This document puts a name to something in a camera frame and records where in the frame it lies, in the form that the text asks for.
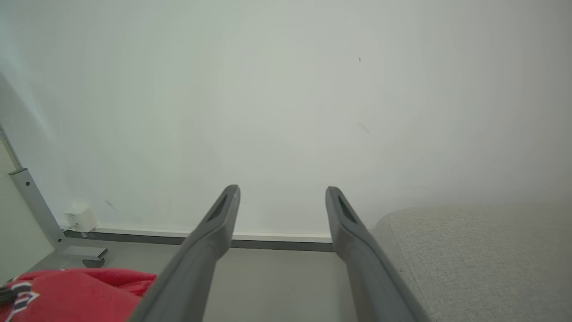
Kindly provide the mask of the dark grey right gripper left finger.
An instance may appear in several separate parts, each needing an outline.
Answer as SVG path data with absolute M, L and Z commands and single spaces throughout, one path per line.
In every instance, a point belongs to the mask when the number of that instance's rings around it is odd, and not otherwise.
M 239 205 L 239 186 L 225 187 L 146 291 L 129 321 L 203 320 L 216 263 L 231 246 Z

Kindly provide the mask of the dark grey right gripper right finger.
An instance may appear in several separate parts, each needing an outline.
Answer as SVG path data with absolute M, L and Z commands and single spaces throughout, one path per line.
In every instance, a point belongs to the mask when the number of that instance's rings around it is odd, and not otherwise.
M 429 316 L 341 189 L 329 186 L 325 204 L 333 249 L 346 265 L 357 319 L 428 322 Z

